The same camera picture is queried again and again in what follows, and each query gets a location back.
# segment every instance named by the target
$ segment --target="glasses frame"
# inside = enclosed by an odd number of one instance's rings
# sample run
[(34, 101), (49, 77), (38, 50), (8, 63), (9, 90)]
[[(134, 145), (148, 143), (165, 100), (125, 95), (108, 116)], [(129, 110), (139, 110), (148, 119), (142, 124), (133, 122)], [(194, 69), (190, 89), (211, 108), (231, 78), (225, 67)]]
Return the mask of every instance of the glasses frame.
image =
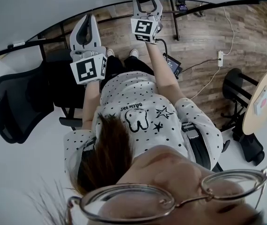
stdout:
[[(256, 183), (252, 189), (247, 190), (241, 194), (226, 195), (226, 196), (214, 195), (213, 190), (210, 189), (209, 187), (207, 187), (206, 183), (208, 183), (210, 181), (214, 181), (216, 179), (224, 179), (224, 178), (245, 178), (245, 179), (249, 179), (249, 180), (252, 179), (252, 180), (255, 180)], [(236, 169), (236, 170), (228, 170), (228, 171), (213, 173), (213, 174), (205, 177), (201, 181), (200, 188), (201, 188), (202, 192), (204, 193), (203, 196), (186, 199), (179, 204), (176, 204), (175, 199), (171, 193), (169, 193), (168, 191), (166, 191), (164, 189), (156, 187), (156, 186), (147, 185), (147, 184), (138, 184), (138, 183), (116, 184), (116, 185), (96, 189), (92, 192), (89, 192), (88, 194), (86, 194), (82, 198), (77, 197), (77, 196), (70, 197), (68, 199), (68, 203), (67, 203), (67, 220), (66, 220), (66, 222), (67, 222), (67, 224), (72, 225), (71, 209), (73, 208), (74, 204), (77, 204), (80, 207), (83, 214), (85, 215), (85, 217), (88, 218), (89, 220), (92, 220), (92, 221), (109, 223), (109, 224), (144, 224), (144, 223), (149, 223), (149, 222), (153, 222), (153, 221), (156, 221), (158, 219), (161, 219), (161, 218), (169, 215), (170, 213), (172, 213), (176, 208), (180, 208), (187, 203), (191, 203), (191, 202), (203, 200), (203, 199), (205, 199), (207, 202), (209, 202), (211, 200), (218, 200), (218, 201), (223, 201), (223, 202), (234, 201), (234, 200), (239, 200), (239, 199), (242, 199), (244, 197), (247, 197), (247, 196), (253, 194), (254, 192), (258, 191), (259, 189), (261, 189), (258, 202), (255, 206), (255, 209), (256, 209), (259, 202), (260, 202), (260, 198), (264, 192), (264, 189), (266, 186), (266, 181), (267, 181), (267, 168), (264, 170), (261, 170), (261, 171), (250, 170), (250, 169), (249, 170), (248, 169)], [(171, 203), (171, 206), (170, 206), (169, 210), (167, 210), (163, 214), (158, 214), (158, 215), (155, 215), (152, 217), (131, 218), (131, 219), (104, 218), (104, 217), (92, 214), (92, 213), (88, 212), (87, 210), (85, 210), (86, 205), (90, 204), (91, 202), (96, 200), (101, 195), (108, 193), (108, 192), (111, 192), (111, 191), (114, 191), (114, 190), (118, 190), (118, 189), (127, 189), (128, 191), (130, 191), (132, 189), (138, 189), (138, 190), (143, 190), (143, 191), (146, 191), (146, 190), (156, 191), (156, 192), (159, 192), (159, 193), (167, 196), (170, 199), (168, 202), (166, 202), (165, 200), (161, 200), (160, 203), (165, 203), (165, 204)]]

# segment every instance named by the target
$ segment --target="white shoe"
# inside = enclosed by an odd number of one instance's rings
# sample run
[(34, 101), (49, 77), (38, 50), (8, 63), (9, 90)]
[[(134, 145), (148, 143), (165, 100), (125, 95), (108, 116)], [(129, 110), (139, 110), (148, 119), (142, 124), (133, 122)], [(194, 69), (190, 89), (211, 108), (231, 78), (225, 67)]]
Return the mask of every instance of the white shoe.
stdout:
[(115, 53), (111, 48), (106, 51), (106, 55), (107, 55), (107, 57), (109, 57), (109, 56), (114, 56), (115, 57)]
[(134, 56), (134, 57), (136, 57), (136, 58), (139, 58), (139, 52), (138, 52), (138, 50), (133, 49), (133, 50), (130, 52), (129, 56)]

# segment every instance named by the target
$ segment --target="wooden tabletop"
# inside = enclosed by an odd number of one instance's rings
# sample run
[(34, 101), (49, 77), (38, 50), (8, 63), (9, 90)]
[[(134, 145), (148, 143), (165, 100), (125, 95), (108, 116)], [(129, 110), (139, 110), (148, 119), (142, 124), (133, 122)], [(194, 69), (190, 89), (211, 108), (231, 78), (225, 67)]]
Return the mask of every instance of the wooden tabletop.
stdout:
[(267, 72), (260, 80), (259, 84), (256, 86), (256, 89), (251, 97), (251, 100), (248, 104), (244, 120), (243, 120), (243, 133), (246, 135), (250, 135), (257, 131), (265, 120), (267, 119), (267, 104), (262, 110), (260, 115), (256, 115), (254, 111), (254, 102), (260, 96), (263, 89), (267, 86)]

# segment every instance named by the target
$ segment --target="tooth graphic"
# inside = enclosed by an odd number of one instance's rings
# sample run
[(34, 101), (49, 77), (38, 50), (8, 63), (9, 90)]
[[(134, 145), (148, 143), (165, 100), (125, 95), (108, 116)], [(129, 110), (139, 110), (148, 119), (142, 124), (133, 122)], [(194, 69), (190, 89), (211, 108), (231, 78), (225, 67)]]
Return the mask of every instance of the tooth graphic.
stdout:
[(128, 122), (129, 129), (136, 133), (141, 128), (148, 128), (147, 112), (144, 109), (132, 109), (125, 113), (125, 120)]

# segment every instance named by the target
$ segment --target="eyeglasses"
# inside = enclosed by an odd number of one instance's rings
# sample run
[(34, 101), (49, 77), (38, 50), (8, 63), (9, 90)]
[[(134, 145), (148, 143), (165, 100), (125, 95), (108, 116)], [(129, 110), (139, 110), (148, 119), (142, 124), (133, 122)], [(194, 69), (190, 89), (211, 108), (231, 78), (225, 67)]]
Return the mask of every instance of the eyeglasses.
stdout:
[[(176, 208), (198, 200), (236, 201), (261, 189), (260, 198), (267, 181), (267, 169), (228, 170), (205, 177), (200, 183), (202, 196), (176, 203), (168, 191), (144, 184), (117, 184), (96, 189), (86, 196), (70, 197), (67, 204), (67, 223), (72, 224), (73, 203), (79, 205), (83, 214), (92, 221), (109, 224), (143, 224), (161, 219)], [(218, 194), (218, 186), (232, 188), (226, 195)]]

